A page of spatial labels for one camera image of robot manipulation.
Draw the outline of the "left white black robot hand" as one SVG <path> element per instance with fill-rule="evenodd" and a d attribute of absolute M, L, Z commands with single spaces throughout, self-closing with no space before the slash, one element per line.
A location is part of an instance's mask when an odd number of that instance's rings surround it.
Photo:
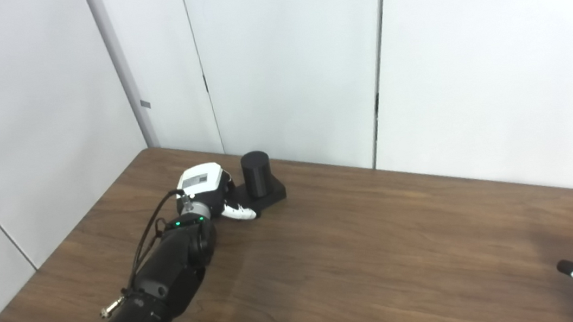
<path fill-rule="evenodd" d="M 209 220 L 219 217 L 231 220 L 252 220 L 256 211 L 241 204 L 236 196 L 233 176 L 219 163 L 206 162 L 185 170 L 177 189 L 184 194 L 177 196 L 178 214 L 198 214 Z"/>

